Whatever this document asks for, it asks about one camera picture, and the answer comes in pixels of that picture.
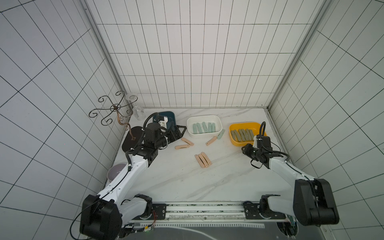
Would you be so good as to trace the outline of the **mint knife pair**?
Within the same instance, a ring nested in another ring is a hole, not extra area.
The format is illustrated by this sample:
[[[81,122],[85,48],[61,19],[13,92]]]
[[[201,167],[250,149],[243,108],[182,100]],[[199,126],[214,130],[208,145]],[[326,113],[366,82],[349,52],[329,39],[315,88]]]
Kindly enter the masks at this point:
[[[193,124],[193,132],[194,134],[198,134],[198,128],[196,124]]]

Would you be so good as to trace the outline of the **dark teal storage box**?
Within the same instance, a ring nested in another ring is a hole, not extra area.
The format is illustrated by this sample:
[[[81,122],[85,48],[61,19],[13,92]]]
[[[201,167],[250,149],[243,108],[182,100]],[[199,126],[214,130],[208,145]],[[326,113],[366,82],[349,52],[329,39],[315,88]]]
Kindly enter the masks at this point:
[[[171,111],[165,111],[165,112],[159,112],[158,115],[153,117],[153,122],[158,123],[159,116],[166,116],[168,117],[168,124],[167,124],[167,130],[170,129],[170,127],[177,125],[176,124],[176,117],[174,112]]]

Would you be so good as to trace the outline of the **mint knife vertical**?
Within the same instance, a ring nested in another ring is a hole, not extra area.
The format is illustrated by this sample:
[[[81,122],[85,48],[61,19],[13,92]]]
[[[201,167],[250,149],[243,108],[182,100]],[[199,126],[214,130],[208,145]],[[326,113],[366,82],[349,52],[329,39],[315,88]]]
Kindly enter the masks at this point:
[[[199,133],[202,134],[203,130],[202,130],[202,127],[201,127],[200,123],[196,123],[196,125],[197,125]]]

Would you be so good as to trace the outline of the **white storage box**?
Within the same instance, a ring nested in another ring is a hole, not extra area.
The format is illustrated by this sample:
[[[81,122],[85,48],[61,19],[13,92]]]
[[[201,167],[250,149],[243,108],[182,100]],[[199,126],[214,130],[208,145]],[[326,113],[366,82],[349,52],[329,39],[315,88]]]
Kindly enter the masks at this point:
[[[209,133],[209,132],[205,133],[203,126],[202,126],[202,122],[205,122],[207,124],[207,127],[208,127],[209,122],[215,123],[216,124],[216,132],[215,133],[213,133],[213,132],[212,133]],[[194,134],[193,124],[196,124],[196,123],[200,123],[202,130],[203,130],[202,134],[200,134],[199,131],[198,131],[198,134]],[[221,123],[221,119],[218,116],[216,116],[216,115],[203,115],[203,116],[190,117],[187,120],[187,129],[188,129],[188,132],[192,138],[203,138],[203,137],[217,136],[220,133],[220,131],[223,129],[223,126]]]

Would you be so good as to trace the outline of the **olive knife pair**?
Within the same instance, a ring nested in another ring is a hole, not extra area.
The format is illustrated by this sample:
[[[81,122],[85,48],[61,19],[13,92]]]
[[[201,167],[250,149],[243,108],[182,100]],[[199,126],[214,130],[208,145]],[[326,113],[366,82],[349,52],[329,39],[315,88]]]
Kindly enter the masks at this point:
[[[253,141],[252,137],[251,137],[251,134],[250,134],[250,129],[246,129],[246,130],[248,131],[248,135],[249,135],[250,141]]]

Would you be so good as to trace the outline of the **yellow storage box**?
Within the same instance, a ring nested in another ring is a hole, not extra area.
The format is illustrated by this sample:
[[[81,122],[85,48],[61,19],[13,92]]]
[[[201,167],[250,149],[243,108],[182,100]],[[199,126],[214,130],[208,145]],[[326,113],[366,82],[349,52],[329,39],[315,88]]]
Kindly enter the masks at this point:
[[[255,140],[256,135],[263,133],[264,136],[267,136],[267,132],[266,132],[266,131],[260,132],[260,128],[261,128],[261,124],[256,123],[256,122],[248,122],[248,123],[237,123],[237,124],[232,124],[232,125],[230,125],[230,127],[229,127],[229,131],[230,131],[230,133],[229,133],[229,135],[230,135],[230,140],[231,140],[232,144],[233,144],[234,146],[237,146],[237,147],[243,147],[243,146],[245,146],[246,144],[251,144],[251,145],[253,145],[254,147],[256,147],[256,146],[257,146],[257,145],[256,145],[256,140]],[[235,142],[235,141],[232,139],[231,131],[237,130],[237,131],[239,132],[240,129],[241,129],[241,130],[252,129],[253,132],[254,132],[254,134],[255,134],[254,140],[253,140],[253,141],[245,141],[245,142],[243,142],[243,141],[242,141],[242,142],[238,142],[238,141]]]

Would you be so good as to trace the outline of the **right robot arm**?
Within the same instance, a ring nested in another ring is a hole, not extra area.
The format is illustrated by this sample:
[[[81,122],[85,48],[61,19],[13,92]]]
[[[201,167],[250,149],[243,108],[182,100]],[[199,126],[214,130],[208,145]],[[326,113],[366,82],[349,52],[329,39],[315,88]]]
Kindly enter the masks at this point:
[[[279,194],[263,195],[259,203],[260,215],[268,219],[273,213],[292,216],[303,226],[337,225],[340,216],[331,184],[314,178],[288,162],[290,156],[270,148],[242,147],[242,153],[278,174],[290,186],[287,198]]]

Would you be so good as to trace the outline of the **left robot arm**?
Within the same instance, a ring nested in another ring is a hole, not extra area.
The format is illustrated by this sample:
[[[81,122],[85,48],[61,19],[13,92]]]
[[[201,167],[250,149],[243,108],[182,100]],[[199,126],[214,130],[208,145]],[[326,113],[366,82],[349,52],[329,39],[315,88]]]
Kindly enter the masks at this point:
[[[159,150],[181,139],[187,128],[172,124],[167,129],[153,122],[144,124],[140,130],[142,134],[135,146],[126,151],[128,163],[123,170],[97,195],[88,195],[83,201],[79,232],[89,240],[114,240],[134,218],[152,215],[150,197],[138,194],[129,201],[125,197]]]

